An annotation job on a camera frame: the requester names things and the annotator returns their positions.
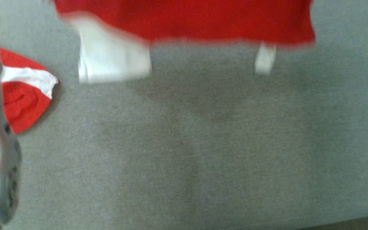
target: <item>red and white fabric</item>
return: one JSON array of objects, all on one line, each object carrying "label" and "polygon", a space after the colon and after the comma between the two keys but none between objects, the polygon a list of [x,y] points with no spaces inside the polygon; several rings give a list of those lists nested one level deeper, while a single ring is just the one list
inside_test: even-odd
[{"label": "red and white fabric", "polygon": [[43,65],[0,48],[4,110],[13,131],[30,128],[46,111],[59,83]]},{"label": "red and white fabric", "polygon": [[59,16],[80,32],[81,82],[123,80],[134,71],[151,71],[149,47],[156,42],[262,43],[256,61],[262,73],[272,67],[274,46],[315,42],[312,0],[54,1]]}]

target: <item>red fabric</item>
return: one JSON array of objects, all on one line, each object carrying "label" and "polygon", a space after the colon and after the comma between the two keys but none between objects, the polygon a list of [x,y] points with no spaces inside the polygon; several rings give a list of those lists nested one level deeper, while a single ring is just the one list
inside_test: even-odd
[{"label": "red fabric", "polygon": [[[7,67],[47,69],[29,58],[0,48],[1,62]],[[4,111],[13,131],[18,134],[30,128],[46,111],[51,99],[39,88],[25,82],[2,82]]]},{"label": "red fabric", "polygon": [[313,43],[312,0],[55,0],[61,17],[92,13],[150,43],[244,38],[283,45]]}]

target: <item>gray fabric surface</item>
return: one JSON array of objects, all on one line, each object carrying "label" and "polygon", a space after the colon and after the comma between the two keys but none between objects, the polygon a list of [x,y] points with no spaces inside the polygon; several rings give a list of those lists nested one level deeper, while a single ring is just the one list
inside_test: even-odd
[{"label": "gray fabric surface", "polygon": [[317,0],[315,48],[159,45],[154,76],[80,85],[53,6],[0,0],[0,45],[60,80],[20,135],[9,230],[298,229],[368,216],[368,1]]}]

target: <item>white stripe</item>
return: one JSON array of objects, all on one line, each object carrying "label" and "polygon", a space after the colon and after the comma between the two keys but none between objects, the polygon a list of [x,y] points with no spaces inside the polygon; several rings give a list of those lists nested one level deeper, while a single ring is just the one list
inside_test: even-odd
[{"label": "white stripe", "polygon": [[36,87],[52,99],[52,90],[58,83],[58,79],[50,72],[31,68],[3,67],[1,82],[20,81]]}]

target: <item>small white tag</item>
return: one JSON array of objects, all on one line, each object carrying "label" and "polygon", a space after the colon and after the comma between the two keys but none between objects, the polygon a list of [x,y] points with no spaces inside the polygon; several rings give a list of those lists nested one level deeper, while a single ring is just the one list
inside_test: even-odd
[{"label": "small white tag", "polygon": [[269,75],[275,62],[276,46],[268,47],[261,44],[255,60],[255,73]]}]

